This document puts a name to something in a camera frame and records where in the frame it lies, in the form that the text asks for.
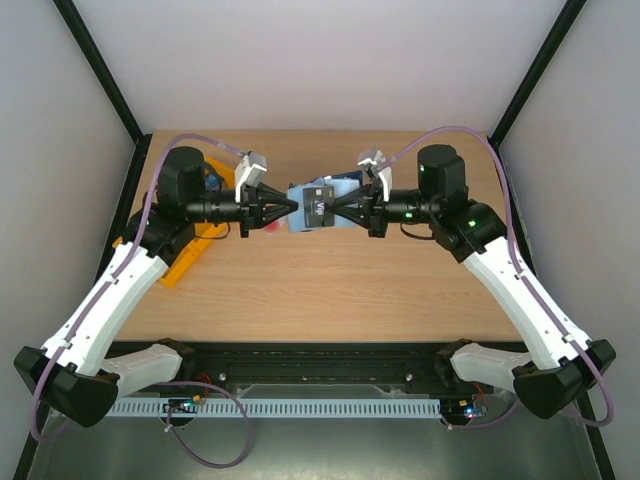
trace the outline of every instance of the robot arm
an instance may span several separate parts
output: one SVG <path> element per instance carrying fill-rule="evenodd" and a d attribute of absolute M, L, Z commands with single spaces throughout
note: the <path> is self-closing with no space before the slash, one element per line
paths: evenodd
<path fill-rule="evenodd" d="M 118 358 L 105 355 L 142 296 L 194 238 L 195 223 L 236 222 L 246 237 L 297 209 L 296 202 L 261 183 L 266 161 L 255 152 L 238 166 L 234 189 L 205 191 L 204 170 L 200 151 L 171 150 L 140 245 L 134 247 L 133 239 L 142 212 L 131 218 L 110 265 L 69 320 L 42 348 L 24 347 L 14 360 L 32 392 L 43 384 L 40 398 L 84 427 L 100 421 L 119 397 L 176 377 L 192 378 L 195 352 L 171 339 Z"/>
<path fill-rule="evenodd" d="M 606 340 L 591 341 L 554 302 L 516 252 L 513 265 L 506 226 L 489 207 L 468 197 L 464 161 L 449 145 L 418 153 L 418 188 L 390 189 L 390 167 L 380 152 L 366 152 L 359 164 L 370 185 L 335 199 L 329 211 L 384 237 L 389 223 L 429 224 L 434 240 L 475 275 L 494 296 L 522 336 L 527 353 L 505 352 L 460 340 L 439 353 L 436 370 L 445 385 L 482 382 L 515 392 L 535 415 L 549 418 L 594 384 L 575 342 L 604 372 L 615 359 Z M 553 323 L 525 285 L 563 322 Z"/>

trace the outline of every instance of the yellow object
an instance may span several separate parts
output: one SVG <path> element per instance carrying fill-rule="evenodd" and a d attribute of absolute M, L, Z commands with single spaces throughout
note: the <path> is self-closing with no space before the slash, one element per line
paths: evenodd
<path fill-rule="evenodd" d="M 235 172 L 232 168 L 229 168 L 210 157 L 205 157 L 205 161 L 216 169 L 216 172 L 222 177 L 226 185 L 235 185 Z M 180 280 L 182 275 L 184 275 L 184 273 L 189 270 L 189 267 L 193 265 L 193 262 L 195 262 L 202 254 L 202 252 L 206 250 L 209 244 L 213 242 L 213 239 L 215 239 L 215 237 L 224 235 L 226 229 L 226 225 L 196 223 L 196 235 L 198 237 L 205 238 L 196 237 L 191 240 L 189 244 L 182 249 L 182 252 L 180 253 L 180 255 L 178 255 L 176 261 L 173 262 L 173 265 L 169 267 L 167 273 L 160 277 L 158 281 L 165 287 L 173 287 L 176 283 L 178 283 L 178 280 Z M 116 248 L 118 245 L 120 245 L 120 243 L 122 243 L 122 237 L 119 237 L 115 242 L 113 242 L 113 248 Z"/>

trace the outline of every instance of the black card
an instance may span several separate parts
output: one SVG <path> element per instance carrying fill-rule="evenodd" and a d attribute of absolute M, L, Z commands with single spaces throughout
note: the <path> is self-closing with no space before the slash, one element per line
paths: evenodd
<path fill-rule="evenodd" d="M 302 190 L 304 226 L 306 228 L 333 227 L 335 216 L 326 209 L 333 200 L 333 187 L 309 187 Z"/>

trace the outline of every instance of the black metal frame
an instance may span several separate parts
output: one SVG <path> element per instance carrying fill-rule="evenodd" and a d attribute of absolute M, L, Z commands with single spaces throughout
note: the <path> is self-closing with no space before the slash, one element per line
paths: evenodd
<path fill-rule="evenodd" d="M 145 135 L 142 133 L 73 1 L 53 0 L 53 2 L 60 11 L 60 14 L 93 69 L 105 93 L 109 97 L 109 100 L 113 104 L 122 123 L 129 132 L 131 139 L 136 144 L 125 185 L 111 223 L 109 236 L 100 261 L 100 267 L 98 269 L 98 276 L 100 276 L 111 258 L 112 243 L 122 232 L 129 217 L 151 142 L 151 134 Z M 498 152 L 500 145 L 513 126 L 518 114 L 526 104 L 529 96 L 585 3 L 586 0 L 566 1 L 495 131 L 489 138 L 489 142 L 496 152 Z M 516 212 L 513 219 L 514 230 L 516 239 L 520 245 L 520 251 L 533 270 L 531 254 L 521 220 L 515 209 L 515 205 L 512 204 L 512 208 L 514 209 L 513 211 Z M 521 350 L 524 348 L 522 342 L 500 342 L 487 345 L 500 346 L 512 350 Z M 114 342 L 110 354 L 129 353 L 145 348 L 146 346 L 148 346 L 148 344 L 145 345 L 139 342 Z M 285 375 L 285 372 L 286 375 L 291 375 L 292 371 L 296 371 L 293 365 L 299 364 L 302 359 L 304 362 L 302 362 L 303 367 L 299 371 L 300 374 L 303 375 L 302 372 L 305 371 L 305 367 L 309 369 L 313 366 L 313 371 L 317 373 L 316 377 L 319 380 L 324 377 L 330 378 L 332 375 L 335 376 L 337 372 L 341 374 L 342 378 L 350 379 L 350 381 L 354 381 L 354 379 L 357 380 L 358 378 L 364 379 L 363 375 L 370 375 L 373 378 L 378 378 L 379 376 L 380 378 L 384 378 L 385 381 L 390 380 L 405 383 L 409 391 L 416 388 L 418 390 L 429 388 L 431 389 L 430 391 L 433 391 L 434 386 L 432 382 L 428 382 L 428 384 L 420 381 L 406 382 L 406 374 L 412 373 L 409 370 L 415 371 L 416 369 L 429 372 L 432 355 L 440 348 L 441 344 L 219 344 L 207 342 L 193 344 L 193 346 L 198 349 L 199 356 L 201 357 L 199 368 L 209 371 L 216 371 L 216 369 L 220 368 L 227 369 L 227 372 L 231 376 L 231 378 L 229 378 L 229 375 L 227 375 L 227 381 L 232 381 L 234 376 L 238 377 L 237 380 L 246 379 L 255 382 L 262 379 L 264 381 L 271 381 L 274 375 L 275 377 L 278 377 L 278 375 L 282 377 L 282 375 Z M 253 355 L 260 357 L 260 354 L 265 352 L 269 352 L 269 356 L 278 359 L 277 364 L 283 369 L 280 373 L 278 373 L 279 370 L 277 370 L 277 368 L 274 370 L 273 363 L 269 363 L 264 367 L 260 366 L 263 362 L 252 364 L 251 358 Z M 423 377 L 429 378 L 429 375 L 430 373 L 423 375 Z M 440 395 L 446 395 L 445 392 L 438 393 Z M 462 390 L 458 391 L 455 395 L 466 394 L 468 394 L 468 392 L 463 387 Z M 578 400 L 578 406 L 585 417 L 593 418 L 593 408 L 588 395 L 585 394 Z M 47 410 L 46 408 L 40 409 L 39 421 L 44 420 Z M 599 429 L 587 427 L 587 433 L 601 477 L 603 479 L 615 478 Z M 14 480 L 27 478 L 36 447 L 36 442 L 29 436 L 17 466 Z"/>

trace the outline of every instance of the white wall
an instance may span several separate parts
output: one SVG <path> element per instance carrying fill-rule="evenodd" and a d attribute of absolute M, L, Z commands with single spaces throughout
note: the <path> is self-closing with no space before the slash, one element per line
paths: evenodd
<path fill-rule="evenodd" d="M 564 0 L 77 0 L 143 130 L 492 130 Z"/>
<path fill-rule="evenodd" d="M 503 148 L 543 283 L 617 350 L 602 434 L 620 479 L 640 469 L 639 17 L 634 0 L 587 2 Z"/>
<path fill-rule="evenodd" d="M 91 287 L 133 144 L 53 2 L 0 2 L 0 479 L 31 397 L 13 368 Z"/>

